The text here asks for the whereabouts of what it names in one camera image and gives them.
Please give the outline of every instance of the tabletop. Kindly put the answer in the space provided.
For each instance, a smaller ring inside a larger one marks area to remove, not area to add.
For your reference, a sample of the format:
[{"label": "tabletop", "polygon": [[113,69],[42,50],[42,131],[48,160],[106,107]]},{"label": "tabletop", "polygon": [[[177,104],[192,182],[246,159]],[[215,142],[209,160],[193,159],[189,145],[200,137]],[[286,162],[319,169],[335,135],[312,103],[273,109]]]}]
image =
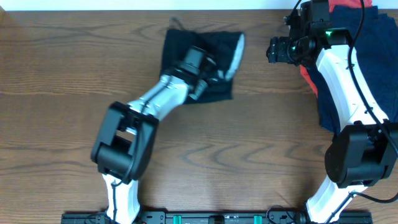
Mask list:
[{"label": "tabletop", "polygon": [[[388,12],[398,19],[398,11]],[[141,204],[170,211],[300,208],[326,176],[332,133],[299,68],[269,64],[289,11],[7,12],[0,27],[0,223],[59,223],[107,207],[90,160],[107,107],[139,98],[159,78],[169,19],[187,29],[243,31],[233,100],[183,105],[160,123]],[[389,198],[398,174],[366,193]],[[375,223],[398,207],[356,198]]]}]

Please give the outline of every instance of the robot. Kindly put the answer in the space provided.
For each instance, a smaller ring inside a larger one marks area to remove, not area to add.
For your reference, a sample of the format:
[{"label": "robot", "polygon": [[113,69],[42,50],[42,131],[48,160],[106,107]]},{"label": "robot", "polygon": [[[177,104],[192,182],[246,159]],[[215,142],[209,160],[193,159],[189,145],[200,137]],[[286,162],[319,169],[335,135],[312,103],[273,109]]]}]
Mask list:
[{"label": "robot", "polygon": [[[91,153],[91,160],[98,165],[106,182],[109,207],[105,213],[64,214],[61,223],[373,223],[368,212],[342,211],[354,196],[369,197],[361,192],[390,176],[398,153],[394,145],[398,141],[398,124],[388,121],[372,96],[351,47],[355,38],[344,28],[334,28],[328,16],[327,0],[301,4],[300,15],[293,10],[284,18],[290,28],[289,36],[272,38],[267,50],[270,63],[315,64],[329,86],[340,119],[342,131],[325,154],[327,176],[301,210],[272,210],[274,207],[266,213],[141,210],[137,198],[139,179],[149,163],[158,123],[188,97],[200,97],[214,81],[208,75],[216,67],[212,56],[192,46],[183,61],[161,75],[153,89],[136,101],[126,105],[115,102],[109,107]],[[243,51],[243,45],[244,36],[237,49]],[[135,140],[118,136],[118,131],[136,135]],[[397,198],[379,201],[387,203]]]}]

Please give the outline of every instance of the white backdrop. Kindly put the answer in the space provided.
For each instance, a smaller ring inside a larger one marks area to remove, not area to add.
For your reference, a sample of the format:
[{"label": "white backdrop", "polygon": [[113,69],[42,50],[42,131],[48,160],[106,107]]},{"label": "white backdrop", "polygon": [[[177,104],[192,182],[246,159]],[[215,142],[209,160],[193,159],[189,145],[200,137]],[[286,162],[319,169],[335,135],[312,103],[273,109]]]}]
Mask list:
[{"label": "white backdrop", "polygon": [[[291,9],[297,0],[0,0],[6,11]],[[398,0],[373,0],[398,9]]]}]

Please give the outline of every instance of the red cloth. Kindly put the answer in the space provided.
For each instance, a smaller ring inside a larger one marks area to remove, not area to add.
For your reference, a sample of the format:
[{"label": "red cloth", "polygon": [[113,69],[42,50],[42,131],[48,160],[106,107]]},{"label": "red cloth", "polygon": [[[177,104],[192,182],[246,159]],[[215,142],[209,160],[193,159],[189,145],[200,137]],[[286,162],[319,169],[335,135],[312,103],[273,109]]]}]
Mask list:
[{"label": "red cloth", "polygon": [[[372,0],[364,0],[365,7],[372,6]],[[329,12],[333,12],[335,6],[346,6],[352,8],[361,8],[361,1],[360,0],[329,0]],[[304,77],[305,81],[310,85],[312,91],[318,97],[318,89],[317,86],[312,82],[310,75],[307,72],[307,69],[300,65],[300,73]]]}]

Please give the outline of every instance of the pile of clothes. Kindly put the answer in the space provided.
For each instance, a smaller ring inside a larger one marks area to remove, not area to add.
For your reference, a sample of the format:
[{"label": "pile of clothes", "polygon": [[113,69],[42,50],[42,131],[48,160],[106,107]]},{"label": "pile of clothes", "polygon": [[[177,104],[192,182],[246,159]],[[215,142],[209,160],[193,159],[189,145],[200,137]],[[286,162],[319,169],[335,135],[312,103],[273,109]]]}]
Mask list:
[{"label": "pile of clothes", "polygon": [[[352,37],[361,20],[359,0],[329,0],[330,20],[345,27]],[[394,18],[379,14],[372,1],[365,1],[365,18],[355,49],[361,71],[380,108],[391,122],[398,122],[398,27]],[[338,113],[326,81],[313,67],[300,67],[301,74],[318,97],[320,125],[340,133]]]}]

